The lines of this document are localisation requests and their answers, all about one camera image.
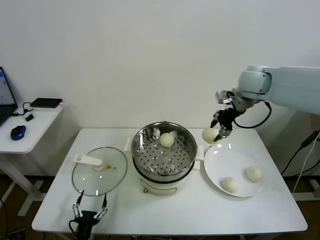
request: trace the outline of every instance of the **glass lid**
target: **glass lid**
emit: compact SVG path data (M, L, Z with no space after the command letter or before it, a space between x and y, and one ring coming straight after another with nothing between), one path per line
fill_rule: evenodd
M99 196L110 192L124 179L128 161L123 152L114 147L100 147L86 154L102 160L102 166L77 163L72 173L72 183L86 196Z

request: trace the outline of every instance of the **white plate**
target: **white plate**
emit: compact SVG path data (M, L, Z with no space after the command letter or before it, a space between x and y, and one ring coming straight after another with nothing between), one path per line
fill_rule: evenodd
M265 174L253 154L231 143L218 143L204 156L204 168L210 180L225 193L236 197L251 197L264 185L264 180L253 182L246 177L245 170L251 166L260 168ZM222 187L222 180L227 177L237 180L238 192L230 193Z

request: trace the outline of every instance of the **wooden floor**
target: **wooden floor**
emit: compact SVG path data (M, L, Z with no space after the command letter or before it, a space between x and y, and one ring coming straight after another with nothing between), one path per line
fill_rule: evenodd
M0 177L0 196L6 192L7 188L11 184L11 180L7 177ZM52 183L52 180L45 180L41 187L41 192L46 193ZM287 185L292 190L295 182L288 181ZM297 188L297 192L310 192L311 186L307 181L302 181ZM15 186L7 200L5 206L8 212L8 230L11 232L15 228L30 226L41 203L35 202L29 210L27 216L18 216L18 211L25 201L27 194L19 187ZM320 201L303 201L298 202L298 205L308 223L308 229L305 232L298 233L284 233L275 238L275 240L320 240ZM0 209L0 236L6 233L6 216L4 207ZM53 233L37 232L29 227L24 231L26 240L61 240ZM246 239L250 240L254 236L246 236ZM151 240L152 237L138 237L137 240ZM198 240L199 237L174 237L178 240ZM206 236L202 240L238 240L238 236ZM108 236L95 236L94 240L108 240ZM110 240L131 240L130 236L111 236Z

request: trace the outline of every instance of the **steamed bun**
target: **steamed bun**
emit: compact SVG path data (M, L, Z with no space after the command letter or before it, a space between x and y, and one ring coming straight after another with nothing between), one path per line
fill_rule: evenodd
M162 147L170 148L175 143L175 137L173 134L166 132L160 136L159 141Z
M224 188L224 190L231 194L234 194L239 190L238 182L233 177L226 177L225 179L223 179L222 187Z
M244 174L248 179L250 179L253 182L260 182L264 178L264 174L261 171L260 168L257 168L255 166L250 166L248 167L245 171Z
M205 140L208 144L214 144L215 138L219 134L219 130L216 128L207 127L202 131L202 138Z

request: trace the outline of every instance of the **stainless steel steamer basket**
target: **stainless steel steamer basket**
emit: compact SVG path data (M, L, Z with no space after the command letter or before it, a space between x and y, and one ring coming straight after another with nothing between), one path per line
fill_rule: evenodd
M172 147L160 145L163 133L175 134ZM146 179L160 184L181 180L192 170L197 155L197 144L192 134L172 122L155 122L142 128L131 145L133 163Z

